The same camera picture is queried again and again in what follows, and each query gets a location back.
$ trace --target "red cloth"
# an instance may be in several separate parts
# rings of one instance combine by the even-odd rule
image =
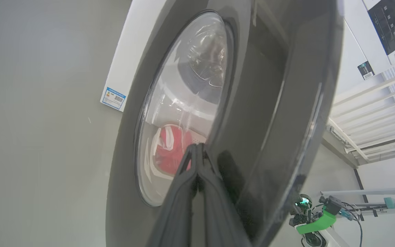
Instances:
[[[183,135],[182,128],[176,125],[168,125],[161,129],[159,138],[155,156],[156,164],[163,171],[175,175],[185,149],[193,143],[191,133],[186,131]]]

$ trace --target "white wall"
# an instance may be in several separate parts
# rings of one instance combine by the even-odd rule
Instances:
[[[395,158],[362,165],[358,169],[364,189],[395,188]],[[368,202],[383,202],[395,195],[368,195]],[[364,217],[362,246],[395,246],[395,214]],[[341,219],[335,224],[338,234],[351,247],[359,246],[359,227],[356,222]]]
[[[0,247],[105,246],[121,113],[98,102],[130,0],[0,0]]]
[[[340,57],[336,94],[344,93],[364,82],[357,67],[366,61],[367,58],[359,47],[347,22],[344,20],[342,53]]]

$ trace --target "label sticker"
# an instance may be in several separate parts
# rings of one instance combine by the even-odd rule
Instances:
[[[103,97],[103,103],[119,110],[125,98],[126,96],[123,94],[107,87],[105,96]]]
[[[364,80],[374,76],[373,69],[371,68],[370,62],[368,61],[359,65],[358,69]]]

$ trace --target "washing machine door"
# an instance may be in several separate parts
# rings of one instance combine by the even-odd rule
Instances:
[[[117,136],[107,246],[145,245],[185,148],[197,142],[253,245],[268,246],[319,146],[341,35],[336,1],[167,0]]]

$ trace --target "floor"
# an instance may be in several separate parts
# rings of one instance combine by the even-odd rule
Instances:
[[[0,246],[105,246],[120,112],[100,95],[130,0],[0,0]],[[321,147],[303,191],[357,189]],[[284,224],[272,246],[298,246]]]

